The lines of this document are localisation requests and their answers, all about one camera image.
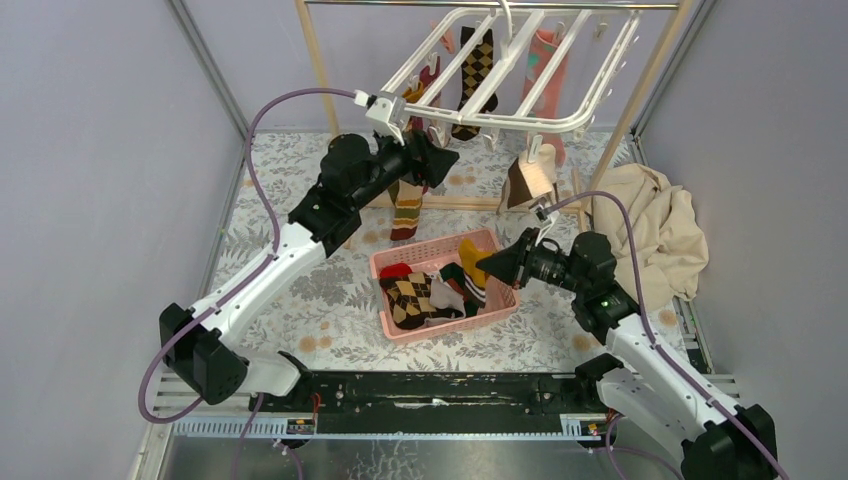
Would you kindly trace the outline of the dark green sock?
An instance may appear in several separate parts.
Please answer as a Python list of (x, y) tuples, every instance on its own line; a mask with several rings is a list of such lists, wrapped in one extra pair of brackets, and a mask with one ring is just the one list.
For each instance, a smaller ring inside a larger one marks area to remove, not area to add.
[(439, 274), (444, 283), (462, 296), (466, 316), (476, 316), (480, 306), (466, 288), (465, 271), (461, 265), (455, 262), (446, 264), (439, 270)]

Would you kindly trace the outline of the grey sock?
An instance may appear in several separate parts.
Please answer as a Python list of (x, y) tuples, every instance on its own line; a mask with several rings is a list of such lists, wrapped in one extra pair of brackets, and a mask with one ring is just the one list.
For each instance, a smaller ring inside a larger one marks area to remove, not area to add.
[(422, 301), (427, 313), (424, 325), (432, 328), (466, 318), (464, 297), (453, 287), (435, 276), (428, 276), (428, 290)]

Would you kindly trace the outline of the pink plastic basket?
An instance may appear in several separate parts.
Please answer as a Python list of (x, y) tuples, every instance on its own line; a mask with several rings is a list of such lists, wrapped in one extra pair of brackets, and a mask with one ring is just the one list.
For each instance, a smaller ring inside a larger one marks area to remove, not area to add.
[[(501, 248), (495, 232), (490, 228), (414, 242), (372, 254), (369, 258), (371, 277), (376, 280), (383, 268), (397, 263), (404, 263), (414, 271), (427, 273), (433, 273), (452, 262), (458, 263), (460, 261), (459, 246), (464, 239), (470, 240), (482, 250), (497, 251)], [(491, 277), (486, 284), (486, 305), (478, 311), (476, 316), (439, 326), (403, 330), (395, 325), (390, 316), (390, 303), (385, 292), (380, 287), (376, 287), (375, 292), (379, 294), (381, 300), (379, 317), (383, 332), (396, 345), (423, 341), (452, 332), (482, 328), (509, 318), (519, 305), (518, 293)]]

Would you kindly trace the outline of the red patterned sock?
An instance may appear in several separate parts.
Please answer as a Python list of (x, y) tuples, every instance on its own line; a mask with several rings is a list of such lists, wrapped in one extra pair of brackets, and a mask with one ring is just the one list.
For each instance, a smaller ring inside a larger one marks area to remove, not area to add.
[(411, 274), (412, 272), (413, 270), (408, 264), (395, 263), (382, 268), (378, 273), (378, 278), (380, 280), (383, 280), (404, 277)]

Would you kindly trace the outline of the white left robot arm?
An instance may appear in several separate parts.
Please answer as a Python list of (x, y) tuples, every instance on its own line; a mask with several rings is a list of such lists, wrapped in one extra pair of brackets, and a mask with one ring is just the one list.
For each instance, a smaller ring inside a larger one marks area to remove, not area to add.
[(377, 137), (376, 145), (372, 150), (358, 134), (334, 138), (315, 184), (271, 244), (221, 291), (162, 311), (163, 361), (200, 401), (217, 405), (236, 393), (264, 393), (288, 411), (307, 404), (304, 367), (284, 354), (240, 348), (249, 325), (289, 283), (347, 242), (362, 224), (362, 208), (399, 181), (435, 187), (459, 160), (458, 152), (436, 146), (422, 131), (406, 132), (401, 141)]

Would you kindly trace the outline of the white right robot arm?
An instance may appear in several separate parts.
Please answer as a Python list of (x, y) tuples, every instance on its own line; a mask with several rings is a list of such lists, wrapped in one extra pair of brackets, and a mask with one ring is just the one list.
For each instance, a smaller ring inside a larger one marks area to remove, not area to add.
[(607, 238), (583, 232), (563, 252), (539, 233), (526, 229), (476, 267), (513, 288), (538, 280), (574, 293), (575, 318), (606, 349), (576, 368), (577, 405), (623, 415), (678, 461), (685, 479), (780, 478), (772, 417), (725, 394), (643, 319), (614, 278)]

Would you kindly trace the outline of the mustard yellow striped sock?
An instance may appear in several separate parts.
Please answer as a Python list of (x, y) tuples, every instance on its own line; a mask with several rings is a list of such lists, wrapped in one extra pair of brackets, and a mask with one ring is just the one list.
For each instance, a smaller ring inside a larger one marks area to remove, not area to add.
[(486, 304), (486, 284), (489, 275), (481, 270), (477, 263), (490, 257), (493, 250), (479, 249), (470, 238), (464, 238), (458, 248), (460, 265), (463, 271), (463, 289), (470, 301), (482, 308)]

